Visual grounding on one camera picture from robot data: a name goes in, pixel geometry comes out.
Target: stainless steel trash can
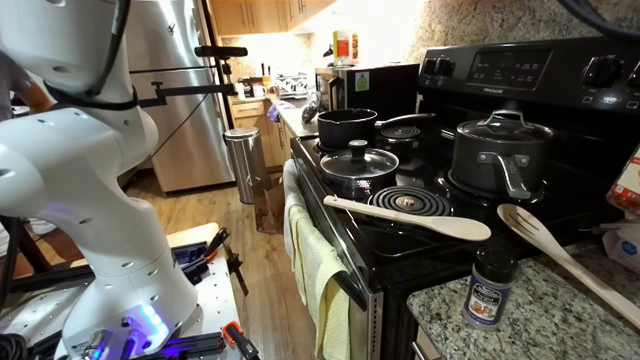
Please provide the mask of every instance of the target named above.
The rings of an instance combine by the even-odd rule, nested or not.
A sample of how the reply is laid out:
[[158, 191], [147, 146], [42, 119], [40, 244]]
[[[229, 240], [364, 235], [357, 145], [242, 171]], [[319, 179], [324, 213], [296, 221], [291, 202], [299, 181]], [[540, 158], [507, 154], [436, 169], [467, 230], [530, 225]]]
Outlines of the stainless steel trash can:
[[268, 176], [257, 127], [240, 127], [224, 134], [236, 175], [240, 201], [253, 204], [253, 184]]

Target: black stove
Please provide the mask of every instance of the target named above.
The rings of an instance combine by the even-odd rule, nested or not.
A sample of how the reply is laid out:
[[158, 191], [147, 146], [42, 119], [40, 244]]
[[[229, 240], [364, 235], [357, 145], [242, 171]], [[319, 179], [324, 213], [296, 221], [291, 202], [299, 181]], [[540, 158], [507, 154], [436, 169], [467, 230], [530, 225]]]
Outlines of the black stove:
[[[591, 59], [612, 54], [621, 63], [613, 85], [583, 83]], [[312, 216], [314, 223], [325, 237], [329, 231], [322, 229], [339, 238], [328, 241], [357, 273], [354, 278], [364, 282], [368, 292], [384, 294], [380, 359], [413, 359], [410, 342], [417, 323], [406, 308], [406, 297], [470, 274], [480, 246], [500, 247], [520, 259], [540, 253], [504, 225], [496, 212], [499, 204], [522, 206], [563, 246], [593, 238], [581, 229], [621, 217], [606, 203], [605, 194], [637, 145], [640, 109], [633, 105], [640, 100], [640, 89], [630, 88], [625, 79], [640, 71], [634, 70], [639, 61], [640, 53], [604, 38], [428, 49], [419, 79], [419, 112], [437, 116], [378, 133], [374, 146], [400, 159], [396, 183], [354, 200], [414, 215], [478, 220], [492, 231], [487, 241], [457, 240], [412, 225], [321, 208], [321, 199], [335, 194], [319, 166], [328, 151], [314, 136], [292, 140], [293, 158], [304, 173], [301, 187], [307, 206], [312, 213], [312, 208], [322, 210]], [[445, 62], [446, 72], [431, 66]], [[487, 119], [496, 109], [522, 111], [527, 121], [558, 134], [543, 185], [530, 199], [478, 192], [451, 175], [457, 125]]]

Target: stove knob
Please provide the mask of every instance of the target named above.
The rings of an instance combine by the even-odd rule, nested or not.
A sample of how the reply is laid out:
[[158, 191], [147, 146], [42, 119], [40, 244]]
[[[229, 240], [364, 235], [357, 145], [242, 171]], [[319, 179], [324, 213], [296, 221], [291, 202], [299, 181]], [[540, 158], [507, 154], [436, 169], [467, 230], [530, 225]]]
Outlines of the stove knob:
[[632, 88], [640, 89], [640, 63], [636, 65], [636, 68], [631, 73], [631, 76], [629, 76], [627, 84]]
[[453, 72], [453, 63], [449, 59], [439, 58], [436, 60], [436, 68], [434, 74], [450, 76]]
[[427, 75], [433, 75], [434, 70], [436, 69], [436, 60], [431, 58], [424, 59], [424, 63], [422, 63], [422, 72]]
[[582, 76], [585, 85], [608, 88], [620, 77], [620, 60], [613, 57], [597, 56], [591, 59]]

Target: frigidaire logo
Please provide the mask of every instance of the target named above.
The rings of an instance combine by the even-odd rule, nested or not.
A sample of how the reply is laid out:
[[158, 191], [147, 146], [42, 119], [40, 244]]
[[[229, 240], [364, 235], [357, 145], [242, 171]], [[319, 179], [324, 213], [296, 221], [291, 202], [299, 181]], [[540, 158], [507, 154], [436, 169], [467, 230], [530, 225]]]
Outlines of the frigidaire logo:
[[502, 94], [502, 92], [504, 91], [503, 89], [492, 89], [492, 88], [484, 88], [483, 91], [486, 92], [493, 92], [495, 94]]

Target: wooden spoon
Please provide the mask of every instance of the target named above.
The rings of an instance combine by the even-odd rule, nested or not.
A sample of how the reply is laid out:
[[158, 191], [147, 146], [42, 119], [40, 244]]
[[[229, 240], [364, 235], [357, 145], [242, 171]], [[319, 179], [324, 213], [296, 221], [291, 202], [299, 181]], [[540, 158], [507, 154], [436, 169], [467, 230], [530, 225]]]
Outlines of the wooden spoon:
[[640, 309], [580, 265], [558, 244], [549, 230], [527, 210], [512, 204], [498, 206], [498, 215], [512, 230], [564, 266], [573, 276], [640, 329]]
[[362, 204], [351, 200], [341, 199], [335, 196], [324, 198], [324, 204], [357, 213], [371, 215], [373, 217], [386, 218], [395, 222], [419, 225], [437, 231], [454, 238], [480, 241], [491, 236], [491, 230], [481, 222], [456, 217], [419, 217], [401, 213], [400, 211], [379, 208], [377, 206]]

